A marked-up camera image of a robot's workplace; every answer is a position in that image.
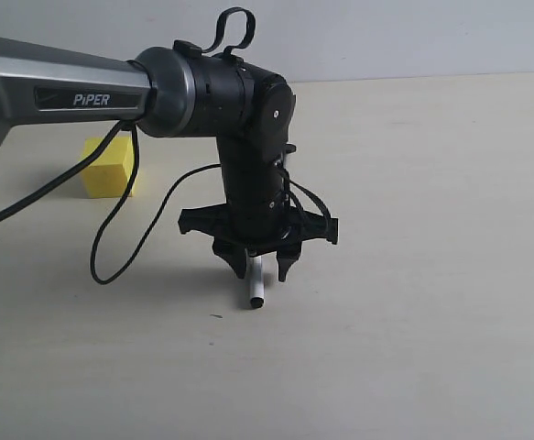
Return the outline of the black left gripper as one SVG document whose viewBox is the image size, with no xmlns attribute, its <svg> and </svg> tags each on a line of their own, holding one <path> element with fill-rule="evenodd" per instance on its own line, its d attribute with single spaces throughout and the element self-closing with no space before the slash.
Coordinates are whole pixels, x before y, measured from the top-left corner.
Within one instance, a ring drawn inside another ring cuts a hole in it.
<svg viewBox="0 0 534 440">
<path fill-rule="evenodd" d="M 278 281 L 285 282 L 290 268 L 300 259 L 298 244 L 323 239 L 338 243 L 338 220 L 300 210 L 285 203 L 273 208 L 239 210 L 227 203 L 184 209 L 180 232 L 199 232 L 213 239 L 213 254 L 225 261 L 238 279 L 247 271 L 246 251 L 276 252 Z"/>
</svg>

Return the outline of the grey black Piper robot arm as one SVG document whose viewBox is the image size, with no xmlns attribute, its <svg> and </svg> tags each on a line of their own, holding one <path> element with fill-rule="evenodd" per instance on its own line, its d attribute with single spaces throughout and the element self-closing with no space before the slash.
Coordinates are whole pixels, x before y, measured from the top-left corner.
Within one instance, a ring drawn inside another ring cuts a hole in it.
<svg viewBox="0 0 534 440">
<path fill-rule="evenodd" d="M 182 233 L 213 238 L 213 253 L 244 277 L 252 257 L 274 254 L 285 279 L 305 241 L 338 240 L 321 205 L 306 211 L 285 167 L 296 98 L 279 74 L 236 57 L 208 57 L 178 40 L 113 60 L 0 38 L 0 147 L 23 125 L 111 120 L 153 138 L 214 138 L 225 201 L 181 212 Z"/>
</svg>

